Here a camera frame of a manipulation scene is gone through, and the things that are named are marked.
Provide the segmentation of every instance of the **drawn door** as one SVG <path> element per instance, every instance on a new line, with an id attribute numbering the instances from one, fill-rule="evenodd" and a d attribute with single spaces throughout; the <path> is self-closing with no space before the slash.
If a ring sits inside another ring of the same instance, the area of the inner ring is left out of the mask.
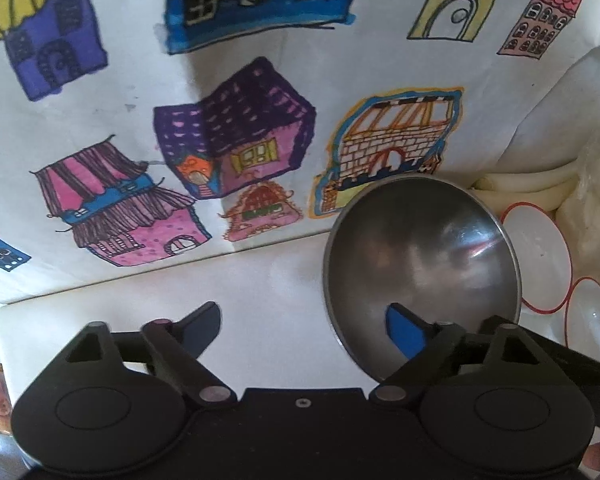
<path id="1" fill-rule="evenodd" d="M 431 18 L 425 37 L 462 40 L 477 9 L 476 0 L 447 0 Z"/>
<path id="2" fill-rule="evenodd" d="M 385 168 L 391 172 L 398 171 L 403 161 L 404 154 L 399 150 L 385 150 L 376 157 L 375 162 L 371 165 L 369 175 L 371 177 L 378 176 L 378 173 Z"/>
<path id="3" fill-rule="evenodd" d="M 54 40 L 38 52 L 38 71 L 48 85 L 55 89 L 82 75 L 75 50 L 65 40 Z"/>

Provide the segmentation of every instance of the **screw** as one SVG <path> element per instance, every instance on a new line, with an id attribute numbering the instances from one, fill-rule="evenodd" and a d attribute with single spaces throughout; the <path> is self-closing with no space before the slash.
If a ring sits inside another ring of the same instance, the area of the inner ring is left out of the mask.
<path id="1" fill-rule="evenodd" d="M 231 390 L 225 386 L 207 386 L 200 391 L 200 399 L 205 402 L 225 402 L 231 397 Z"/>
<path id="2" fill-rule="evenodd" d="M 374 393 L 378 399 L 384 402 L 400 402 L 407 396 L 407 392 L 400 386 L 380 386 Z"/>

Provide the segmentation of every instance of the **white plate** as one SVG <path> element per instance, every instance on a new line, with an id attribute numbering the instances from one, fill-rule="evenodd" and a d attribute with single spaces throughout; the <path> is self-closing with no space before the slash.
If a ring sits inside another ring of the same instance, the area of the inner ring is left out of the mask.
<path id="1" fill-rule="evenodd" d="M 600 362 L 600 284 L 593 278 L 573 286 L 564 332 L 568 348 Z"/>
<path id="2" fill-rule="evenodd" d="M 518 324 L 531 330 L 531 332 L 535 332 L 555 343 L 565 346 L 564 313 L 565 309 L 562 308 L 553 314 L 538 314 L 523 305 L 520 309 L 520 321 Z"/>
<path id="3" fill-rule="evenodd" d="M 573 267 L 560 229 L 539 207 L 512 205 L 502 216 L 520 265 L 522 301 L 538 314 L 558 312 L 571 288 Z"/>

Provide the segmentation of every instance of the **stainless steel bowl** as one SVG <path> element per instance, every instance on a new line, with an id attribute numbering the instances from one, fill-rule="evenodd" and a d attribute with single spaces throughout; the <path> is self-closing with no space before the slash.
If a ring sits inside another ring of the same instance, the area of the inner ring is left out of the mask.
<path id="1" fill-rule="evenodd" d="M 520 316 L 520 270 L 502 226 L 469 192 L 430 176 L 383 180 L 347 205 L 323 285 L 342 345 L 378 381 L 407 361 L 386 334 L 391 303 L 470 332 L 495 314 Z"/>

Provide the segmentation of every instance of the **paper sheet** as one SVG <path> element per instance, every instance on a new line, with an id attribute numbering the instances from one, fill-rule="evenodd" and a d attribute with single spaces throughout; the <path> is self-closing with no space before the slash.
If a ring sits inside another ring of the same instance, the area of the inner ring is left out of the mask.
<path id="1" fill-rule="evenodd" d="M 0 0 L 0 302 L 321 232 L 392 174 L 562 162 L 599 45 L 600 0 Z"/>

